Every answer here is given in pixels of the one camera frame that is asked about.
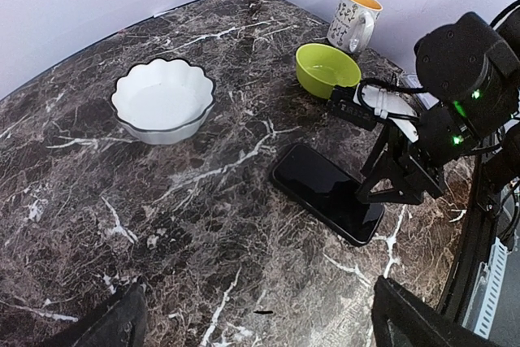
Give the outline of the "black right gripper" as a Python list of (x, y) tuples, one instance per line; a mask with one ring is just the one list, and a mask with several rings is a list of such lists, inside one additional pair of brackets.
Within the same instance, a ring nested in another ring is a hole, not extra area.
[(437, 167), (399, 128), (389, 124), (383, 126), (361, 173), (365, 179), (357, 199), (364, 204), (420, 205), (424, 193), (437, 199), (447, 188), (444, 168)]

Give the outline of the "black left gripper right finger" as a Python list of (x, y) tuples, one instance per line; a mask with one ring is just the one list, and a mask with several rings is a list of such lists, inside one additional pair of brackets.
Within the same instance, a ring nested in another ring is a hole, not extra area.
[(374, 286), (371, 322), (378, 346), (490, 346), (489, 340), (449, 322), (391, 278)]

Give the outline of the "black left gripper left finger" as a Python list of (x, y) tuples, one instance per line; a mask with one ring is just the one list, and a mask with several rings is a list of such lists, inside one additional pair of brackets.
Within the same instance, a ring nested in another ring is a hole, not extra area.
[(138, 277), (127, 288), (91, 310), (63, 335), (61, 346), (143, 346), (147, 327), (145, 280)]

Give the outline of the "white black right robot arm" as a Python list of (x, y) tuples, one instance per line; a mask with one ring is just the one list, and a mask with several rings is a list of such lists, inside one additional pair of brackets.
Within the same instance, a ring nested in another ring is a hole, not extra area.
[(372, 115), (412, 126), (410, 135), (386, 125), (362, 168), (357, 199), (365, 204), (417, 205), (445, 190), (444, 166), (462, 156), (489, 155), (482, 168), (479, 207), (491, 218), (503, 210), (501, 190), (519, 177), (519, 5), (491, 22), (474, 12), (418, 40), (420, 92), (437, 103), (420, 115), (392, 111), (405, 89), (367, 78), (356, 99)]

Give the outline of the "green bowl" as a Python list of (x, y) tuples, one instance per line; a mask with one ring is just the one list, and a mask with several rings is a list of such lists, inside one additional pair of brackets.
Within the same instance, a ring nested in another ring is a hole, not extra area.
[(297, 49), (295, 58), (297, 81), (317, 98), (329, 99), (336, 86), (356, 87), (362, 78), (357, 63), (333, 46), (304, 44)]

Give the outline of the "white mug yellow inside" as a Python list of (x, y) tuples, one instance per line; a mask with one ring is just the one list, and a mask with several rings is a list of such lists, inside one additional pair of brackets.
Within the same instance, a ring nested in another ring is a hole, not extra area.
[(382, 10), (377, 0), (340, 0), (327, 31), (328, 42), (348, 54), (361, 53)]

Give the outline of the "white scalloped bowl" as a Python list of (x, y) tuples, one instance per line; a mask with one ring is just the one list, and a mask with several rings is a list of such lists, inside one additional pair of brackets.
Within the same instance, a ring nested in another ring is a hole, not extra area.
[(154, 59), (120, 77), (110, 103), (115, 118), (137, 140), (174, 145), (192, 137), (215, 105), (215, 82), (184, 59)]

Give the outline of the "black front table rail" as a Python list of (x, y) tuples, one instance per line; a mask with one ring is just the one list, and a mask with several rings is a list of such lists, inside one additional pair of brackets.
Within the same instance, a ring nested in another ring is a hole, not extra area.
[(475, 159), (466, 216), (457, 252), (436, 311), (447, 320), (462, 324), (470, 304), (479, 265), (489, 258), (499, 224), (502, 196), (492, 190), (483, 166), (486, 156)]

